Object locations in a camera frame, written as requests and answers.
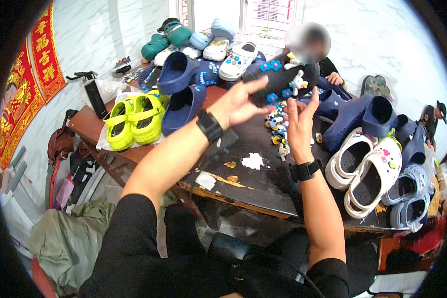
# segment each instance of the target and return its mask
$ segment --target red banner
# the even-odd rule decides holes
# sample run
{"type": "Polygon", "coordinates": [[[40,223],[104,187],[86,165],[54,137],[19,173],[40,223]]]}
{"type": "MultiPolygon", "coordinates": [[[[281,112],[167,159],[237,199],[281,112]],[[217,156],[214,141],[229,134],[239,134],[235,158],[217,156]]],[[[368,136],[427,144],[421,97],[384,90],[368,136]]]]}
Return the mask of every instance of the red banner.
{"type": "Polygon", "coordinates": [[[26,42],[6,82],[0,104],[0,167],[10,163],[18,142],[31,120],[45,104],[30,64],[26,42]]]}
{"type": "Polygon", "coordinates": [[[45,103],[48,103],[66,85],[56,55],[53,36],[53,4],[42,14],[31,30],[30,38],[33,66],[45,103]]]}

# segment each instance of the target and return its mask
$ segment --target white marble wall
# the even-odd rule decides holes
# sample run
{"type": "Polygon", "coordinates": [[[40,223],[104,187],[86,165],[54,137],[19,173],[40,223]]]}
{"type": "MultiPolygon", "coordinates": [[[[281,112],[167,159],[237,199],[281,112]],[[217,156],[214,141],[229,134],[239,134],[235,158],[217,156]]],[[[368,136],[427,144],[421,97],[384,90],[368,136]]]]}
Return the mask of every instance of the white marble wall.
{"type": "MultiPolygon", "coordinates": [[[[331,36],[328,57],[359,96],[367,75],[386,78],[395,110],[418,120],[425,105],[447,107],[447,71],[430,31],[402,0],[299,0],[296,22],[322,24],[331,36]]],[[[447,152],[447,125],[439,121],[437,157],[447,152]]]]}
{"type": "MultiPolygon", "coordinates": [[[[141,47],[169,15],[169,0],[55,0],[54,5],[55,44],[65,76],[93,70],[106,78],[115,63],[128,55],[132,67],[138,66],[141,47]]],[[[27,148],[22,183],[43,210],[48,140],[61,127],[66,110],[84,106],[78,97],[80,84],[69,83],[44,106],[17,147],[27,148]]]]}

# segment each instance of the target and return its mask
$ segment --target brown bag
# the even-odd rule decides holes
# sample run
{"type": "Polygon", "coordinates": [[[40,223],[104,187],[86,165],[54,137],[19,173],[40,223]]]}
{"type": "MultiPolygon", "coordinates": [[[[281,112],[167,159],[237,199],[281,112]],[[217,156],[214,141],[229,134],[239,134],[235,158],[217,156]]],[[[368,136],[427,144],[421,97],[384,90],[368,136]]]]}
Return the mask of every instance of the brown bag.
{"type": "Polygon", "coordinates": [[[69,113],[66,112],[65,120],[63,120],[63,126],[56,130],[49,139],[48,142],[48,165],[54,165],[60,160],[64,160],[68,157],[68,153],[73,152],[73,136],[75,135],[72,130],[66,126],[69,113]]]}

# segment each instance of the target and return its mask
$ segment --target black table top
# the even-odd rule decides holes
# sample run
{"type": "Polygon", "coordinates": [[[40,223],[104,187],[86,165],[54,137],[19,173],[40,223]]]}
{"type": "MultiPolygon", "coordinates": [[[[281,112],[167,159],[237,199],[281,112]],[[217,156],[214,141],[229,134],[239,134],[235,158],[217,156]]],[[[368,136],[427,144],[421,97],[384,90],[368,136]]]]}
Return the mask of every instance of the black table top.
{"type": "MultiPolygon", "coordinates": [[[[238,176],[238,182],[245,187],[236,187],[221,181],[216,181],[211,192],[224,197],[228,202],[241,202],[250,206],[257,206],[267,210],[272,210],[281,214],[289,215],[288,219],[304,222],[298,216],[295,205],[289,194],[280,190],[277,186],[276,167],[282,161],[276,157],[278,146],[272,144],[270,129],[264,126],[264,116],[255,116],[250,121],[232,127],[238,134],[239,141],[233,145],[227,154],[220,155],[218,160],[208,160],[202,158],[193,168],[190,174],[184,177],[183,182],[198,187],[195,179],[201,171],[218,175],[223,179],[227,176],[238,176]],[[251,152],[259,153],[263,158],[264,166],[260,170],[254,170],[242,165],[241,160],[249,157],[251,152]],[[236,162],[235,168],[229,168],[224,163],[236,162]]],[[[316,132],[321,134],[330,126],[318,118],[313,120],[313,135],[316,132]]],[[[328,163],[332,154],[326,152],[322,144],[315,143],[311,149],[313,156],[320,159],[324,167],[328,163]]],[[[291,154],[286,156],[286,161],[293,163],[291,154]]],[[[353,230],[388,230],[390,229],[390,212],[371,212],[362,222],[360,219],[350,217],[344,207],[343,198],[346,191],[331,188],[335,201],[340,209],[343,223],[346,228],[353,227],[353,230]]]]}

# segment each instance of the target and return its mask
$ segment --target black watch strap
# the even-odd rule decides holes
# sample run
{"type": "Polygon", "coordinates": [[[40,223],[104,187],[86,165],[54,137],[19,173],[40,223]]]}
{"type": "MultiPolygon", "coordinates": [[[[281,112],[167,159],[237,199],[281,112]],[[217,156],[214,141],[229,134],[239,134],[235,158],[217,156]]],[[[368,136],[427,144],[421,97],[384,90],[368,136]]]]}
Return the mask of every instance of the black watch strap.
{"type": "Polygon", "coordinates": [[[215,117],[207,113],[205,110],[200,110],[197,113],[197,126],[202,130],[203,134],[209,139],[209,143],[214,142],[224,133],[222,127],[215,117]]]}
{"type": "Polygon", "coordinates": [[[314,162],[293,165],[290,164],[290,173],[294,182],[305,181],[313,178],[317,170],[322,169],[321,160],[315,159],[314,162]]]}

